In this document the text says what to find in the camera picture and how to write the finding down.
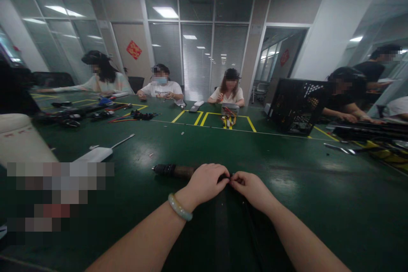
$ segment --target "white t-shirt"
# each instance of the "white t-shirt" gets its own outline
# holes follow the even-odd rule
[[[384,114],[389,116],[389,119],[394,119],[394,121],[396,119],[399,123],[407,123],[398,117],[404,113],[408,113],[408,96],[389,102],[384,110]]]
[[[217,87],[217,89],[213,92],[211,95],[211,98],[216,100],[218,96],[221,94],[221,87]],[[238,87],[237,94],[235,97],[233,96],[233,93],[227,98],[226,95],[224,95],[224,98],[222,99],[222,103],[237,103],[239,100],[244,98],[244,94],[242,92],[242,88]]]
[[[133,94],[133,90],[130,87],[128,80],[120,72],[116,72],[116,79],[113,83],[102,82],[99,80],[99,76],[93,75],[85,84],[54,88],[54,91],[114,91],[115,93],[127,92],[128,94]]]
[[[173,81],[169,81],[164,85],[149,83],[143,87],[141,91],[143,91],[145,95],[154,96],[156,98],[164,98],[170,92],[174,94],[183,94],[180,85]],[[174,100],[174,102],[177,105],[184,105],[183,99]]]

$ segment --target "woman's left hand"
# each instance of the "woman's left hand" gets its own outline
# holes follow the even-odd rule
[[[166,96],[165,96],[165,98],[166,99],[173,99],[174,98],[174,96],[175,96],[175,94],[174,93],[172,93],[172,92],[169,92]]]

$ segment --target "office chair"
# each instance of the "office chair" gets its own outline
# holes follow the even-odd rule
[[[145,82],[145,78],[140,76],[128,76],[127,80],[129,81],[130,87],[137,93],[137,91],[143,88],[143,83]]]
[[[34,79],[41,87],[68,87],[74,86],[74,80],[67,72],[33,72]]]

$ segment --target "red decoration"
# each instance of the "red decoration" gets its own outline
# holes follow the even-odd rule
[[[280,57],[280,66],[283,67],[283,65],[288,61],[288,59],[289,59],[289,49],[286,49],[285,52]]]
[[[135,60],[137,60],[142,53],[142,49],[139,48],[133,40],[130,41],[129,45],[126,48],[126,51],[129,52],[129,54],[133,56]]]

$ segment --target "long black hair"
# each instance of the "long black hair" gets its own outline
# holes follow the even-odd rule
[[[98,65],[100,72],[98,73],[101,82],[108,81],[109,83],[114,83],[116,80],[115,68],[111,66],[110,59],[108,56],[97,50],[91,50],[82,57],[82,61],[88,65]]]

